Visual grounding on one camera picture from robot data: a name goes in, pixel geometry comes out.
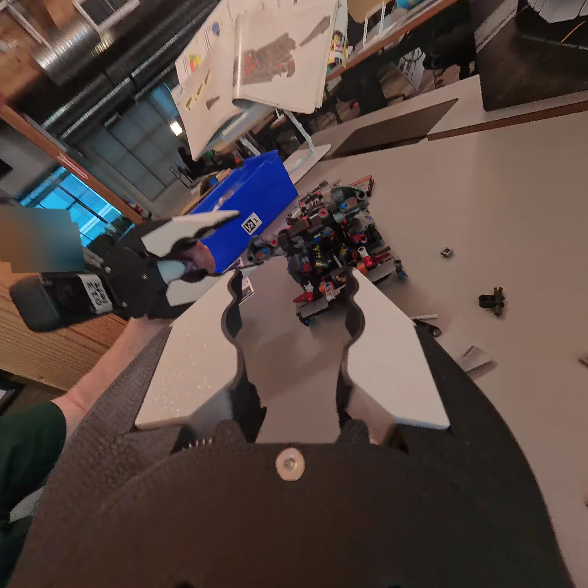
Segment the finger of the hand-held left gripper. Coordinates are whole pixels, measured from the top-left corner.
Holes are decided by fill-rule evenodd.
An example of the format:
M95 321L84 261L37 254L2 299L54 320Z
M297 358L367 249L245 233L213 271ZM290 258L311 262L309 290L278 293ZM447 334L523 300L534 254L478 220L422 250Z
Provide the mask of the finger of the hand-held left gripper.
M186 271L183 261L158 261L158 271L166 286L158 295L158 306L192 304L221 280L230 280L231 272L209 273L205 269Z
M159 259L170 258L212 236L218 229L239 218L237 210L214 210L173 217L142 236L143 246Z

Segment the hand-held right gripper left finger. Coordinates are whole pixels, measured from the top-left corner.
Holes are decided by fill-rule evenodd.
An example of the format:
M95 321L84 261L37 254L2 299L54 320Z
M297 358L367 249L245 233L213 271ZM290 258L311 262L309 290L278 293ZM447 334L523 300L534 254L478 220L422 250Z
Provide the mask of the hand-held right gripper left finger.
M187 426L205 440L220 422L234 420L247 442L256 441L266 408L236 340L242 282L242 270L231 270L190 284L202 296L172 324L135 418L138 430Z

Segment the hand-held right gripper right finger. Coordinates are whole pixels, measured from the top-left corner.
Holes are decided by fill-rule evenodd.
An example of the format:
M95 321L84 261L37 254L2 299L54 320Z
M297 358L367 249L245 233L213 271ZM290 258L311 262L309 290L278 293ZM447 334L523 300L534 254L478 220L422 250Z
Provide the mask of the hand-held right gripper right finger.
M414 322L357 269L347 282L350 340L340 368L343 414L367 426L370 442L388 442L399 424L448 430L449 417Z

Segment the grey lego car model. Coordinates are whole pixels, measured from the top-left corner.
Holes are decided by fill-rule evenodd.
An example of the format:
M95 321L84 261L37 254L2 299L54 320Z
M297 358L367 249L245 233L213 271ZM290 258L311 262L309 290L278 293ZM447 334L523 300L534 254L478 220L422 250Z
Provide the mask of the grey lego car model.
M253 236L249 242L249 266L286 258L288 274L302 288L293 303L306 327L342 302L352 269L374 284L392 274L408 277L369 211L374 185L372 175L349 185L321 182L298 199L283 229L267 238Z

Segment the person's left forearm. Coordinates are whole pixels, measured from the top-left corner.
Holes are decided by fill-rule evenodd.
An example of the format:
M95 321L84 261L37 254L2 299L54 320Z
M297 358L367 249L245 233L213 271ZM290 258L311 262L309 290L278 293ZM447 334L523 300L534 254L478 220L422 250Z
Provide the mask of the person's left forearm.
M43 486L66 441L101 395L170 319L131 319L97 364L67 393L1 417L1 539L16 531L11 512Z

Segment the scattered loose lego pieces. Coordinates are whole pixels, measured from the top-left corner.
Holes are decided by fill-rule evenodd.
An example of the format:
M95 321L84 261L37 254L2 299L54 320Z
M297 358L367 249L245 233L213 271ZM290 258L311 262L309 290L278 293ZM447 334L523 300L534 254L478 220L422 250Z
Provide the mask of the scattered loose lego pieces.
M506 307L506 298L502 287L495 287L493 293L482 294L478 298L480 308L489 311L496 318L501 318ZM440 328L431 324L431 320L437 320L437 314L418 315L410 317L410 320L416 326L421 326L428 330L433 337L439 337L442 334ZM472 376L476 373L488 369L491 371L497 365L495 358L488 352L477 346L471 346L457 358L457 363L463 371Z

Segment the lego set box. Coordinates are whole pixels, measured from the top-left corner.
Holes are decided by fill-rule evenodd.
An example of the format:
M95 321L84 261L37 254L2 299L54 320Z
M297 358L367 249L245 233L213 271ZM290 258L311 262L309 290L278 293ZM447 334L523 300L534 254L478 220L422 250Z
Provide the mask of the lego set box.
M587 1L470 1L484 110L587 91Z

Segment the person's left hand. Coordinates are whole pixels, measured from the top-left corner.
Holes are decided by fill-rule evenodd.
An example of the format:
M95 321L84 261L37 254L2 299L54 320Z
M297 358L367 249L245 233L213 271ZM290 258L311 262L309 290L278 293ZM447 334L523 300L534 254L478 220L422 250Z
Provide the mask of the person's left hand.
M185 267L184 275L200 270L211 275L216 271L216 263L209 247L200 240L182 250L180 260Z

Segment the blue bin with square tag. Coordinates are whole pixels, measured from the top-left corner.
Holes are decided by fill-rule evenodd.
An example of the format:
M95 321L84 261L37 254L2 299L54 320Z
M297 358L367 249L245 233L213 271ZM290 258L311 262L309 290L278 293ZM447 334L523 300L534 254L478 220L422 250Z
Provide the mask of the blue bin with square tag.
M298 195L278 151L248 158L217 184L189 214L214 210L237 210L239 217L217 229L203 243L223 272L241 256Z

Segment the white book stand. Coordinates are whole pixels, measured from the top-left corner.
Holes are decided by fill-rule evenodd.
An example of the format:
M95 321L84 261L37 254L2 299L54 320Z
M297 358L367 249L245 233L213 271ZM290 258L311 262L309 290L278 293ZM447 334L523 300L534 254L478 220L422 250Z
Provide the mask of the white book stand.
M288 172L290 180L296 185L305 174L313 168L313 166L327 155L331 150L332 145L326 143L324 145L316 146L313 143L311 135L305 130L296 116L287 110L284 110L283 113L301 133L306 142L306 147L301 146L283 162L283 166Z

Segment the open instruction booklet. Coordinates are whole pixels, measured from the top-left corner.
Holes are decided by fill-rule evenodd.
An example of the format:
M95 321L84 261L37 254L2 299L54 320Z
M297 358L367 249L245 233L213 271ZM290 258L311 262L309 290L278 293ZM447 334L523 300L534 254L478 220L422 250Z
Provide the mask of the open instruction booklet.
M339 1L219 1L175 61L172 90L192 160L232 143L247 115L312 114Z

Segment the dark table hatch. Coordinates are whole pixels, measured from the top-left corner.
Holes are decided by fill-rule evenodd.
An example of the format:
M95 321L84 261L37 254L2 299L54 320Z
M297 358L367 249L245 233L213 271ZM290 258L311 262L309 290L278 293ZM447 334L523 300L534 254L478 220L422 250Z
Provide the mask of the dark table hatch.
M419 111L372 123L354 130L330 158L343 158L418 143L428 136L458 99L432 105Z

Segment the yellow printed booklet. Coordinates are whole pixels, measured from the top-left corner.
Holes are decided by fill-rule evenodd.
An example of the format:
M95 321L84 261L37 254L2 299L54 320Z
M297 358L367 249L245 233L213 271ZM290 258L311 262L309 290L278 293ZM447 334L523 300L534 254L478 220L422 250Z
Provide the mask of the yellow printed booklet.
M346 34L337 29L334 30L330 44L329 57L327 61L327 73L331 73L339 67L345 66L347 62L347 38Z

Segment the black office chair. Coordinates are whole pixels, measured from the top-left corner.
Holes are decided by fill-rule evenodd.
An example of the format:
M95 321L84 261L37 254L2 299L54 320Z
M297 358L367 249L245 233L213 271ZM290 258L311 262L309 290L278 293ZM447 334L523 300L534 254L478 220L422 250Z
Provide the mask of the black office chair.
M425 23L408 32L402 44L408 52L421 50L425 70L443 72L458 66L460 80L479 72L474 31L469 21L438 26Z

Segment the silver ventilation duct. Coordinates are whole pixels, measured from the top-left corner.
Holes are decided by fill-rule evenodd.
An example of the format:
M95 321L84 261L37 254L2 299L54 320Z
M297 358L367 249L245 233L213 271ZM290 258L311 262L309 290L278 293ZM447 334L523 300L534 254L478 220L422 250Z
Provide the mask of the silver ventilation duct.
M108 48L103 41L94 26L77 17L58 31L48 46L35 49L32 58L42 74L55 85L63 86Z

